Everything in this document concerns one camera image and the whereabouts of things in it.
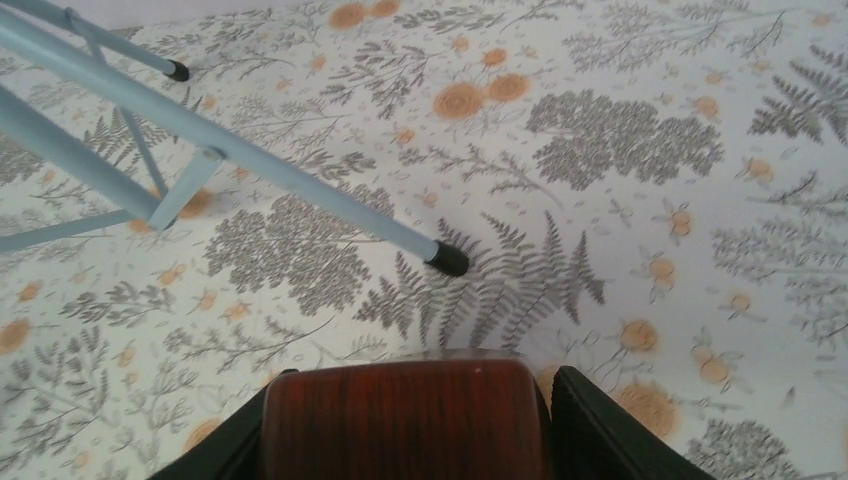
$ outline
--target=black object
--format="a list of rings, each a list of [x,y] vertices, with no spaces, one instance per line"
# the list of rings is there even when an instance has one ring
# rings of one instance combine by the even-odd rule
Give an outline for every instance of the black object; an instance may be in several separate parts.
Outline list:
[[[188,67],[176,60],[168,61],[174,64],[174,73],[165,76],[177,82],[187,82],[189,77],[191,76],[188,71]]]
[[[439,250],[429,262],[424,262],[451,277],[461,277],[468,272],[468,256],[454,246],[436,241]]]
[[[263,388],[199,445],[150,480],[262,478],[259,441],[265,391]],[[554,377],[551,414],[557,480],[715,480],[655,437],[573,367],[560,368]]]

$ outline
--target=patterned floor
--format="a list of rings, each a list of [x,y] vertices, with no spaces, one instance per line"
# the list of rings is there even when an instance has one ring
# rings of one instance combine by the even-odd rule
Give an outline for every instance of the patterned floor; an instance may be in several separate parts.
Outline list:
[[[165,233],[0,257],[0,478],[146,478],[283,368],[466,346],[578,366],[717,478],[848,478],[848,4],[799,5],[380,0],[123,32],[194,77],[119,68],[475,267],[433,275],[232,164]],[[152,184],[112,105],[2,51],[0,82]],[[192,146],[143,129],[173,178]],[[5,231],[112,208],[0,151]]]

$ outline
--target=black rubber cap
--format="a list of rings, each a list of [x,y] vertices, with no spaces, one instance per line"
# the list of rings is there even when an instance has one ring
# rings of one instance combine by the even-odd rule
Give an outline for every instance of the black rubber cap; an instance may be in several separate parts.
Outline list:
[[[439,250],[436,252],[436,256],[425,263],[451,277],[465,275],[468,272],[468,266],[470,264],[468,256],[454,246],[438,241],[436,243],[439,244]]]
[[[191,74],[189,74],[188,72],[188,67],[174,60],[168,61],[173,63],[176,69],[174,70],[174,73],[165,76],[177,82],[187,82],[188,78],[191,76]]]

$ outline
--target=drying rack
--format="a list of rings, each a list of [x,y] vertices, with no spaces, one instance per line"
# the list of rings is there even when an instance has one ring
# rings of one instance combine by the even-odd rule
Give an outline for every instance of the drying rack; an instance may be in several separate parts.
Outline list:
[[[12,9],[79,35],[91,54],[22,19]],[[186,82],[190,76],[182,63],[155,55],[87,22],[73,9],[63,9],[44,0],[0,0],[0,47],[117,104],[161,195],[159,198],[147,191],[0,85],[0,131],[121,207],[114,212],[0,237],[0,252],[134,219],[143,219],[155,230],[165,230],[174,224],[180,210],[222,162],[229,161],[420,257],[444,274],[462,276],[468,271],[468,257],[456,247],[398,223],[111,68],[101,47],[141,62],[177,82]],[[173,188],[165,185],[135,115],[197,145],[196,153]]]

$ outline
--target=floral tablecloth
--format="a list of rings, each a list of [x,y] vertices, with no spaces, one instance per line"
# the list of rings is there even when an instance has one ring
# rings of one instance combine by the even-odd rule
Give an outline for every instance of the floral tablecloth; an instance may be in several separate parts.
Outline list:
[[[3,255],[0,478],[146,478],[283,368],[469,346],[577,366],[719,479],[845,478],[846,32],[842,0],[308,3],[121,32],[193,78],[117,68],[474,267],[434,274],[232,163],[168,231]],[[113,105],[4,51],[0,83],[152,185]],[[173,179],[194,147],[142,129]],[[113,208],[0,152],[6,233]]]

